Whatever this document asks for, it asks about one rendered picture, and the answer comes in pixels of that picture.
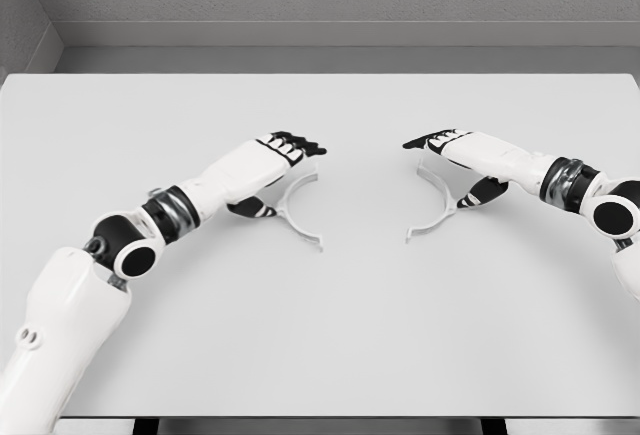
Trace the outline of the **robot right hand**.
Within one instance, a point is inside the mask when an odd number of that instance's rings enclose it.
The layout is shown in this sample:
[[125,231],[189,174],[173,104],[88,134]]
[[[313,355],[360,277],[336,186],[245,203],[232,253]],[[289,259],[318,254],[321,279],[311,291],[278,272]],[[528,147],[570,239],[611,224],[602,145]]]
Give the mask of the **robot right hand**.
[[429,149],[455,165],[483,178],[458,200],[458,208],[480,206],[506,192],[510,182],[528,190],[526,166],[529,155],[496,137],[460,129],[446,129],[405,142],[404,149]]

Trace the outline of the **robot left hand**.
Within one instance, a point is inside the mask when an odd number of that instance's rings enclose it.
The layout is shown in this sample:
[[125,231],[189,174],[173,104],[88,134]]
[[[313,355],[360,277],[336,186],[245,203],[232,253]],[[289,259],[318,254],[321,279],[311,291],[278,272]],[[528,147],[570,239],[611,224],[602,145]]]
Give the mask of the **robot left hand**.
[[276,131],[243,143],[214,164],[226,190],[227,209],[245,218],[268,218],[277,211],[257,193],[283,178],[305,158],[326,155],[317,142]]

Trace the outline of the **thin white pipe clamp half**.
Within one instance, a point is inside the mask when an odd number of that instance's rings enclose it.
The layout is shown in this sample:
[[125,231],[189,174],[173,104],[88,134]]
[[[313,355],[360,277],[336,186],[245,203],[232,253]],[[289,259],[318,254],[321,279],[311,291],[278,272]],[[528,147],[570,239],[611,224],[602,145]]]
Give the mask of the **thin white pipe clamp half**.
[[453,198],[449,185],[439,175],[426,166],[423,158],[418,162],[416,173],[420,178],[430,183],[440,192],[444,203],[444,209],[442,214],[434,221],[423,226],[409,227],[405,235],[406,243],[409,243],[414,237],[426,235],[432,232],[457,211],[457,201]]
[[323,237],[320,234],[312,233],[302,228],[293,218],[290,209],[290,202],[296,191],[303,186],[319,180],[319,165],[315,164],[312,169],[299,175],[292,180],[284,190],[283,195],[275,205],[276,216],[282,219],[289,228],[295,232],[302,240],[314,245],[320,253],[324,251]]

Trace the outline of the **wide white table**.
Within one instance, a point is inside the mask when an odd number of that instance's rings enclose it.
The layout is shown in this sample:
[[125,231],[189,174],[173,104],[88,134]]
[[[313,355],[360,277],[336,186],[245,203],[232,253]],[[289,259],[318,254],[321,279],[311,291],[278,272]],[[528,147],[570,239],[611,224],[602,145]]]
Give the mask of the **wide white table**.
[[598,75],[12,74],[0,88],[1,348],[101,215],[286,130],[328,151],[282,221],[220,210],[134,281],[65,413],[637,416],[640,303],[611,241],[517,186],[432,233],[476,175],[405,143],[477,130],[640,175],[640,88]]

